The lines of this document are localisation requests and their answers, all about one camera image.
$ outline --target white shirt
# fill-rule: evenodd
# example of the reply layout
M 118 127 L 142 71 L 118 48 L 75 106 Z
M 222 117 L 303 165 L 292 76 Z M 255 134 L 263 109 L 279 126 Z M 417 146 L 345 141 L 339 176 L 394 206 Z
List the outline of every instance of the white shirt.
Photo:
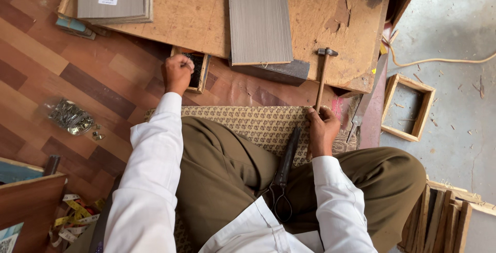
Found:
M 181 97 L 166 93 L 149 122 L 131 128 L 133 153 L 105 231 L 105 253 L 176 252 L 174 221 L 181 173 Z M 292 235 L 263 198 L 212 236 L 200 252 L 376 252 L 363 193 L 332 156 L 313 158 L 318 231 Z

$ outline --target man's right hand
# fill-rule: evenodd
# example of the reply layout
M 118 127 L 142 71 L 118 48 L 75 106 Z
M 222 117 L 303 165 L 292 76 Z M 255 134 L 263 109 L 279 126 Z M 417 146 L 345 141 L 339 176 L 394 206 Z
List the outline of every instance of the man's right hand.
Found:
M 176 92 L 183 96 L 194 69 L 193 61 L 183 54 L 176 54 L 167 58 L 162 65 L 165 93 Z
M 321 106 L 319 112 L 323 119 L 314 108 L 307 111 L 310 120 L 309 148 L 313 157 L 332 156 L 332 142 L 339 133 L 341 123 L 330 109 Z

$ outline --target hammer head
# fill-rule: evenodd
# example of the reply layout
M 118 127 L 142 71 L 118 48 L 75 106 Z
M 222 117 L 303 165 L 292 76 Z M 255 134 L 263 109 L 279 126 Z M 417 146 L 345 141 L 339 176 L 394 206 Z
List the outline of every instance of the hammer head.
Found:
M 317 54 L 318 55 L 329 54 L 330 56 L 338 56 L 339 53 L 335 50 L 331 50 L 330 48 L 326 47 L 326 48 L 319 48 Z

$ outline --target olive green trousers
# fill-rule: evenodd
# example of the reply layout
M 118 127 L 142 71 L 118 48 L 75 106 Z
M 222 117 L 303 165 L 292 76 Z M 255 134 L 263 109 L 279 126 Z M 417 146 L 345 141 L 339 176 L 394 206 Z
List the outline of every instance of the olive green trousers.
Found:
M 257 199 L 251 189 L 267 188 L 280 158 L 220 123 L 197 117 L 183 118 L 183 139 L 177 212 L 198 251 Z M 425 188 L 424 167 L 412 155 L 391 147 L 334 157 L 363 191 L 369 235 L 378 252 L 387 252 L 401 241 L 403 225 Z M 291 170 L 286 196 L 293 208 L 292 217 L 282 223 L 286 231 L 319 230 L 312 163 Z

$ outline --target wooden hammer handle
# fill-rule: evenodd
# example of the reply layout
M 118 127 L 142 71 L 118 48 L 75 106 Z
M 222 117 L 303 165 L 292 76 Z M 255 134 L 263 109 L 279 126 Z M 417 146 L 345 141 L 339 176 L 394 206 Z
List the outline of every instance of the wooden hammer handle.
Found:
M 324 66 L 322 66 L 322 74 L 320 76 L 319 92 L 317 93 L 317 101 L 315 101 L 315 106 L 313 107 L 317 113 L 320 110 L 320 103 L 322 102 L 322 93 L 324 92 L 324 85 L 326 84 L 326 74 L 327 74 L 327 61 L 331 56 L 329 54 L 325 55 Z

